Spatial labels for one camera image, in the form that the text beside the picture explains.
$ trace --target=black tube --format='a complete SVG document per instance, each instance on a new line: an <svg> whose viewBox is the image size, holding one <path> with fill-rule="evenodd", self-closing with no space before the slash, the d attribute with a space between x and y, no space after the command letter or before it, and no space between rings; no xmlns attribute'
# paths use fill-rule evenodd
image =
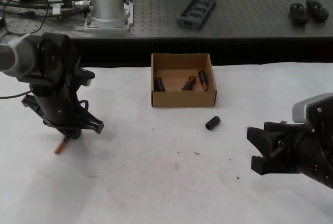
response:
<svg viewBox="0 0 333 224"><path fill-rule="evenodd" d="M165 91L161 77L155 77L155 91Z"/></svg>
<svg viewBox="0 0 333 224"><path fill-rule="evenodd" d="M216 125L218 125L221 122L221 119L218 116L213 117L212 119L210 119L206 124L206 129L207 130L212 130L213 128L216 127Z"/></svg>
<svg viewBox="0 0 333 224"><path fill-rule="evenodd" d="M207 83L206 72L204 70L200 70L198 72L198 75L199 75L199 79L200 79L201 84L203 84L204 82Z"/></svg>

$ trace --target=screw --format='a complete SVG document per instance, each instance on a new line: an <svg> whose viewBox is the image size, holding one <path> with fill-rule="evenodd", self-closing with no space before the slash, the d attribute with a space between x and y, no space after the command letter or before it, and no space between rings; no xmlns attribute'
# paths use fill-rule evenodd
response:
<svg viewBox="0 0 333 224"><path fill-rule="evenodd" d="M186 82L182 90L192 90L193 85L196 83L196 81L197 78L194 75L188 77L188 81Z"/></svg>
<svg viewBox="0 0 333 224"><path fill-rule="evenodd" d="M200 70L200 71L198 71L198 75L199 75L200 82L203 86L203 89L205 91L208 91L206 72L204 70Z"/></svg>

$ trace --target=open cardboard box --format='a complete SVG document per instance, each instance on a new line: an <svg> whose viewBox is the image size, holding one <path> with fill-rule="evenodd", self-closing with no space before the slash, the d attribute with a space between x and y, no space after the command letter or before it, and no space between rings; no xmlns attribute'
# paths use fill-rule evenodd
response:
<svg viewBox="0 0 333 224"><path fill-rule="evenodd" d="M203 90L198 76L205 70L208 91ZM188 77L195 75L197 82L191 91L182 91ZM154 90L154 78L162 78L165 91ZM153 107L213 107L216 85L209 54L152 54L151 106Z"/></svg>

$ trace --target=black rubber cap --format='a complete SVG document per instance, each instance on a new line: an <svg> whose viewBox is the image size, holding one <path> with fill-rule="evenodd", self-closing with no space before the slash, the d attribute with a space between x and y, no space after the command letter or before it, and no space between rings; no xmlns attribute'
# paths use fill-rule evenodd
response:
<svg viewBox="0 0 333 224"><path fill-rule="evenodd" d="M206 124L206 129L207 130L212 130L213 128L216 127L216 125L218 125L221 122L221 119L218 116L213 117L212 119L210 119Z"/></svg>

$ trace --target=black connector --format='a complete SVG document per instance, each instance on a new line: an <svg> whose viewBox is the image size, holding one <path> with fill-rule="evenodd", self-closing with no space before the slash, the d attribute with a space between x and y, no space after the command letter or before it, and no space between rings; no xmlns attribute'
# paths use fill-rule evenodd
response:
<svg viewBox="0 0 333 224"><path fill-rule="evenodd" d="M293 3L290 5L290 17L292 23L299 27L304 26L310 21L310 17L301 3Z"/></svg>
<svg viewBox="0 0 333 224"><path fill-rule="evenodd" d="M318 1L314 0L307 0L306 6L309 14L319 23L323 23L325 20L327 20L329 16L329 12L326 10L325 7L322 6L322 4Z"/></svg>

